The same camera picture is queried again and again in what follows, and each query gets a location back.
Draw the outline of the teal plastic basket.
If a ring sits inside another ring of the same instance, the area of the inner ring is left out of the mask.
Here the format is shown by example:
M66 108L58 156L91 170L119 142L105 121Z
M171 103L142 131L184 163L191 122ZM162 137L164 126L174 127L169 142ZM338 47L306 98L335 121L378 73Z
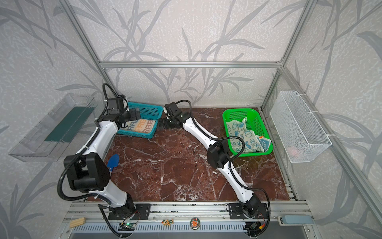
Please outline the teal plastic basket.
M139 109L141 119L128 121L125 127L118 130L117 134L152 138L157 128L158 119L162 116L163 107L134 102L129 102L128 105L130 110Z

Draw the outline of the rabbit lettered towel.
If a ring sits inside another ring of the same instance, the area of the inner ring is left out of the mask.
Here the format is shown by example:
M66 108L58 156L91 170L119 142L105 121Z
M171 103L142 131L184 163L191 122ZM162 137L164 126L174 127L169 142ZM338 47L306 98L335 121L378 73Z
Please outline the rabbit lettered towel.
M138 119L133 121L128 121L125 123L124 130L139 132L139 133L150 133L153 128L155 120L150 119Z

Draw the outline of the green plastic basket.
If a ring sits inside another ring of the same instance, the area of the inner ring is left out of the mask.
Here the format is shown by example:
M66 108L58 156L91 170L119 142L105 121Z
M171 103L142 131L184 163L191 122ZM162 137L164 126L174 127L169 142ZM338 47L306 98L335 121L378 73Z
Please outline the green plastic basket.
M226 135L228 135L228 130L226 124L232 120L242 121L244 118L247 118L246 126L247 128L253 130L256 135L262 135L265 138L270 140L269 134L266 130L265 124L263 123L260 114L250 108L242 109L228 109L225 110L222 114L223 121L225 124ZM250 156L259 156L259 155L268 155L273 151L273 145L271 143L270 148L266 152L256 152L256 153L242 153L241 157L250 157Z

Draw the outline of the teal patterned towel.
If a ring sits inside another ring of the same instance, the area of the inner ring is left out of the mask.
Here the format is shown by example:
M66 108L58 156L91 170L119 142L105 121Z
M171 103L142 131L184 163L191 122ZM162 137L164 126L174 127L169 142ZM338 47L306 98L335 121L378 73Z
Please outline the teal patterned towel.
M237 136L243 139L244 144L238 139L231 139L233 152L239 153L242 146L245 145L243 153L266 152L271 145L271 140L262 135L256 135L255 132L246 126L247 118L242 121L232 120L226 124L228 135Z

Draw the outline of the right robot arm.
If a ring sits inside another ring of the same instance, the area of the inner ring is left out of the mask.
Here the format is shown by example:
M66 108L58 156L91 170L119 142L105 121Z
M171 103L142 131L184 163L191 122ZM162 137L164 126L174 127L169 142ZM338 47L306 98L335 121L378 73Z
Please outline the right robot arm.
M234 160L243 153L244 147L233 157L229 155L228 141L238 139L244 143L243 139L238 136L218 138L208 132L195 120L192 113L192 104L188 100L166 104L164 112L166 117L158 120L158 129L182 128L192 134L206 148L209 165L223 174L233 188L245 217L252 219L258 214L257 211L260 208L261 200L255 192L262 191L266 196L268 206L268 211L264 214L264 217L269 219L271 205L268 194L262 188L250 188L247 186L233 165Z

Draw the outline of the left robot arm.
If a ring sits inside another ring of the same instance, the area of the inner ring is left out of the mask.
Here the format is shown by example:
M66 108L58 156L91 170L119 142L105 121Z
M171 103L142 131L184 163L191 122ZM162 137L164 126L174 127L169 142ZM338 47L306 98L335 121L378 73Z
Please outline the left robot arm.
M109 84L103 83L102 91L105 106L95 119L96 129L76 154L64 159L57 193L65 201L94 197L106 202L111 211L135 212L131 196L111 181L103 160L119 129L129 121L139 120L140 110L130 109L125 95L119 95Z

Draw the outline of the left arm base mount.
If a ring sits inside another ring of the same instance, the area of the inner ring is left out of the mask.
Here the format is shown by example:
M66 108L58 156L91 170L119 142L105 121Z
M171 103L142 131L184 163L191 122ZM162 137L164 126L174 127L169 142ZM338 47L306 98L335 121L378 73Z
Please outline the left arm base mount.
M148 220L150 204L134 204L133 207L122 206L109 209L109 220Z

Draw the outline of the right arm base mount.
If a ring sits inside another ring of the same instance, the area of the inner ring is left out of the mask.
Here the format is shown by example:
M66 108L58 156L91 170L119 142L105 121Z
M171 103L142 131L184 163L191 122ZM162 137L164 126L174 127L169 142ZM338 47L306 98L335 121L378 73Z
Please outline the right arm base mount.
M239 203L229 203L227 204L227 211L229 212L230 219L238 220L238 219L264 219L267 220L269 217L269 209L268 204L261 203L258 207L257 211L252 216L246 216L242 209L242 206Z

